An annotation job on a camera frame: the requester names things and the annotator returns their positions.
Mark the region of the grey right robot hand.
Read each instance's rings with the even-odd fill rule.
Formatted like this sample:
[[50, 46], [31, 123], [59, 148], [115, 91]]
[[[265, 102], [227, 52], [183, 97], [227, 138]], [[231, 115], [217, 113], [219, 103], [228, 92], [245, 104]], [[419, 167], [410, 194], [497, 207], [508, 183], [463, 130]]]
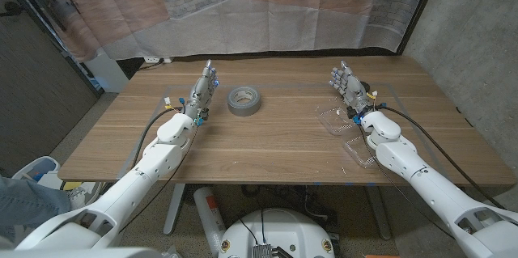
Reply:
[[349, 108], [350, 118], [360, 118], [372, 110], [373, 104], [366, 87], [344, 60], [341, 60], [340, 67], [332, 68], [330, 74], [329, 85], [342, 97], [343, 103]]

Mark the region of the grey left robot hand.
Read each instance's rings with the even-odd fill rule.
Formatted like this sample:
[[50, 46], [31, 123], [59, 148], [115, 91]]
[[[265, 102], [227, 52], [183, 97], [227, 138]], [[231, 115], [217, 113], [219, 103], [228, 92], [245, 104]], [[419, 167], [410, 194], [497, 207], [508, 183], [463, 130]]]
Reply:
[[189, 93], [189, 98], [185, 103], [185, 115], [193, 120], [202, 118], [206, 121], [208, 118], [208, 107], [218, 85], [216, 69], [211, 65], [211, 60], [208, 60], [203, 68], [202, 75]]

